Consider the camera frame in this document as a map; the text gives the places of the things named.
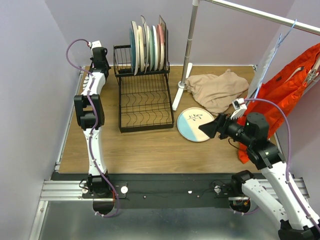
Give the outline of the cream blue leaf plate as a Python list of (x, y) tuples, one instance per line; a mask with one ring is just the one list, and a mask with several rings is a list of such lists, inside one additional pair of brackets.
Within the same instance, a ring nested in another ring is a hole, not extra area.
[(190, 107), (178, 116), (177, 128), (185, 139), (192, 142), (205, 142), (210, 138), (199, 129), (199, 126), (210, 123), (214, 119), (214, 116), (207, 110), (200, 107)]

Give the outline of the white blue striped plate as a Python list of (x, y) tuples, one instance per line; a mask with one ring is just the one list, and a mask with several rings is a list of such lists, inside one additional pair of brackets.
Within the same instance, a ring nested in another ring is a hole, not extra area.
[(86, 95), (87, 94), (89, 82), (90, 82), (90, 75), (87, 74), (84, 77), (84, 80), (83, 80), (83, 83), (82, 83), (82, 92), (81, 92), (82, 95)]

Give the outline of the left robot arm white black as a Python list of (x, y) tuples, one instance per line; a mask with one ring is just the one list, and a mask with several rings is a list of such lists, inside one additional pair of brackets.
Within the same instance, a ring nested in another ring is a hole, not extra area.
[(105, 114), (100, 93), (109, 76), (110, 66), (105, 47), (91, 44), (91, 53), (89, 73), (83, 81), (82, 93), (74, 97), (74, 107), (77, 124), (83, 130), (87, 144), (88, 192), (105, 198), (111, 193), (111, 185), (106, 181), (108, 169), (103, 157), (102, 127), (105, 124)]

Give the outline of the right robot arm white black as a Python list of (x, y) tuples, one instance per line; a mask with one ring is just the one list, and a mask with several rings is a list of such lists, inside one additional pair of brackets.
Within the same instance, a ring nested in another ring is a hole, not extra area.
[(252, 112), (244, 125), (221, 113), (214, 121), (198, 127), (209, 138), (231, 138), (246, 146), (249, 160), (261, 171), (276, 197), (265, 190), (248, 170), (231, 177), (230, 191), (245, 195), (259, 207), (278, 228), (281, 240), (318, 240), (320, 217), (311, 208), (292, 175), (288, 161), (278, 147), (269, 141), (269, 124), (261, 113)]

